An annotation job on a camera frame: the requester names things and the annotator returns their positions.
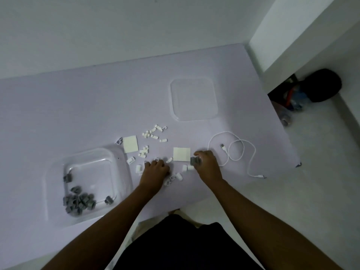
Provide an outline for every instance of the white cable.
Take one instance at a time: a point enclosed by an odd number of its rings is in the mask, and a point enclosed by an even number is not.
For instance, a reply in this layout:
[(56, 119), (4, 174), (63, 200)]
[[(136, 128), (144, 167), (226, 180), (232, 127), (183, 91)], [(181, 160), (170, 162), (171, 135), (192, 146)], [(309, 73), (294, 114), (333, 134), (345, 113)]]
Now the white cable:
[[(225, 166), (225, 165), (228, 163), (229, 159), (231, 159), (232, 161), (239, 161), (239, 160), (243, 157), (244, 152), (245, 152), (245, 145), (244, 145), (244, 142), (243, 142), (243, 141), (245, 141), (245, 142), (249, 143), (250, 145), (252, 145), (252, 146), (254, 147), (254, 153), (252, 154), (252, 157), (250, 158), (250, 161), (249, 161), (249, 164), (248, 164), (248, 167), (247, 167), (247, 174), (248, 174), (249, 176), (251, 176), (251, 177), (264, 178), (263, 175), (251, 175), (251, 174), (249, 173), (251, 162), (252, 162), (252, 160), (253, 160), (253, 158), (254, 158), (254, 156), (255, 156), (255, 154), (256, 154), (256, 147), (254, 146), (254, 144), (252, 144), (252, 143), (251, 143), (250, 141), (248, 141), (248, 140), (240, 139), (236, 134), (234, 134), (234, 133), (232, 133), (232, 132), (223, 131), (223, 132), (219, 132), (219, 133), (215, 134), (212, 138), (210, 138), (210, 141), (209, 141), (209, 143), (208, 143), (208, 145), (207, 145), (207, 150), (209, 150), (209, 148), (210, 148), (210, 142), (212, 141), (212, 139), (213, 139), (215, 136), (224, 134), (224, 133), (226, 133), (226, 132), (228, 132), (229, 134), (232, 134), (233, 136), (235, 136), (235, 137), (237, 138), (237, 140), (231, 142), (230, 145), (229, 145), (229, 148), (228, 148), (227, 150), (226, 150), (226, 147), (225, 147), (223, 144), (220, 145), (221, 148), (222, 148), (222, 149), (226, 152), (226, 154), (227, 154), (227, 160), (226, 160), (225, 163), (223, 163), (222, 165), (219, 165), (219, 166), (220, 166), (220, 167)], [(240, 141), (241, 144), (243, 145), (243, 152), (242, 152), (241, 156), (240, 156), (238, 159), (232, 159), (231, 156), (230, 156), (230, 147), (231, 147), (232, 144), (234, 144), (234, 143), (237, 142), (237, 141)]]

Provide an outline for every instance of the pile of gray pieces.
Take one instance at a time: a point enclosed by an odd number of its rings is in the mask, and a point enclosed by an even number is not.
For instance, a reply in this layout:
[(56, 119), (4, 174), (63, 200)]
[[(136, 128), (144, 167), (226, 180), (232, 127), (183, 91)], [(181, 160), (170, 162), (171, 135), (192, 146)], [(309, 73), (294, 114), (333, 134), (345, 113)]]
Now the pile of gray pieces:
[[(68, 173), (63, 179), (65, 183), (69, 183), (72, 181), (72, 176)], [(72, 187), (70, 191), (73, 194), (66, 195), (63, 198), (63, 205), (66, 207), (65, 210), (68, 214), (79, 216), (83, 213), (83, 210), (93, 210), (95, 208), (96, 200), (94, 200), (95, 197), (92, 193), (81, 193), (82, 189), (80, 186)]]

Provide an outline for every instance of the white floor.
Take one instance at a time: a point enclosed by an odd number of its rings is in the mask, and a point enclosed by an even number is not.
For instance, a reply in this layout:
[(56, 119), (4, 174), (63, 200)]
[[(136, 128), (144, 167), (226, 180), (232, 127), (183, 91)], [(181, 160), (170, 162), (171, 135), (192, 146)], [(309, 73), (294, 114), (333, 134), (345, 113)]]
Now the white floor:
[[(286, 129), (302, 167), (245, 186), (241, 193), (300, 231), (344, 269), (360, 265), (360, 150), (331, 100), (316, 103)], [(197, 222), (219, 222), (246, 251), (215, 197), (182, 208)], [(12, 270), (40, 269), (53, 254)]]

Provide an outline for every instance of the person's right hand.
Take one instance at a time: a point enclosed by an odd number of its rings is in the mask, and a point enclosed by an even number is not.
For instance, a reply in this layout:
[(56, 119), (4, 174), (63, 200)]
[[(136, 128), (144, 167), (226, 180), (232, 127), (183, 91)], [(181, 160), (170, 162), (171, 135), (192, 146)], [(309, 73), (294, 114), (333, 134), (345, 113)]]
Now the person's right hand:
[(210, 187), (212, 183), (223, 179), (218, 161), (212, 151), (199, 150), (196, 151), (194, 155), (200, 156), (201, 158), (201, 163), (194, 164), (194, 168), (198, 172), (201, 180), (203, 180), (207, 186)]

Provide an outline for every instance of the clear plastic container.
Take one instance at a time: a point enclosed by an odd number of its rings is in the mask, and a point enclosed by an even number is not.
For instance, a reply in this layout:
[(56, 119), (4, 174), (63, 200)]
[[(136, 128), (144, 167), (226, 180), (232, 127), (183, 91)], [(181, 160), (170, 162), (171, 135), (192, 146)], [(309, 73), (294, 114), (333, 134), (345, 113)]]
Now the clear plastic container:
[(208, 78), (175, 79), (170, 84), (171, 115), (178, 121), (211, 119), (218, 115), (213, 82)]
[[(64, 183), (63, 176), (70, 170), (72, 182)], [(85, 209), (80, 216), (65, 212), (63, 197), (70, 194), (70, 189), (74, 186), (81, 186), (82, 193), (95, 195), (97, 203), (93, 210)], [(45, 175), (47, 218), (61, 227), (97, 218), (118, 205), (132, 190), (130, 171), (118, 146), (112, 145), (74, 154), (53, 163)], [(107, 196), (114, 200), (113, 204), (105, 204)]]

